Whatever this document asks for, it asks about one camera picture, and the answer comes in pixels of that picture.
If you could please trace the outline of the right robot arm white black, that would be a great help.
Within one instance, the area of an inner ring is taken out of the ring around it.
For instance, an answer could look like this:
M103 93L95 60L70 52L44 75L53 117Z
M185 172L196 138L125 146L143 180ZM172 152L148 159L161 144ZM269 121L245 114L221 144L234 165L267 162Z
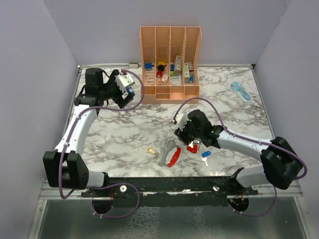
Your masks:
M230 132L221 125L212 125L201 110L193 110L187 115L175 113L172 121L178 125L174 134L184 144L198 139L206 147L233 150L261 163L248 169L239 168L233 173L229 189L235 195L240 195L253 185L268 183L286 190L303 168L291 146L282 137L258 139Z

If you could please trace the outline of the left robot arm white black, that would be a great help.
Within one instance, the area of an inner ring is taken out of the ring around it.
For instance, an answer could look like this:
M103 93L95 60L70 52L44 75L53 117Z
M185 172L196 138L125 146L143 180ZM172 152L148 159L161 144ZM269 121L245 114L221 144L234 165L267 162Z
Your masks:
M85 85L74 100L71 122L61 141L53 151L45 152L44 168L49 186L52 188L86 189L93 187L98 196L106 196L110 184L107 174L88 169L81 154L84 142L100 108L110 100L124 108L134 98L131 75L113 70L110 75L101 68L85 71Z

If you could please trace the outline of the metal key holder red handle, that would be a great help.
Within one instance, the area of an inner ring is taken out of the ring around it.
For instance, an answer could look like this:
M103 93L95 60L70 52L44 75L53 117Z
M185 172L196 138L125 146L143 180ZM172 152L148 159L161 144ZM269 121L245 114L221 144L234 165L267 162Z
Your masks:
M155 156L158 166L173 167L181 155L181 147L172 137L167 138L159 147Z

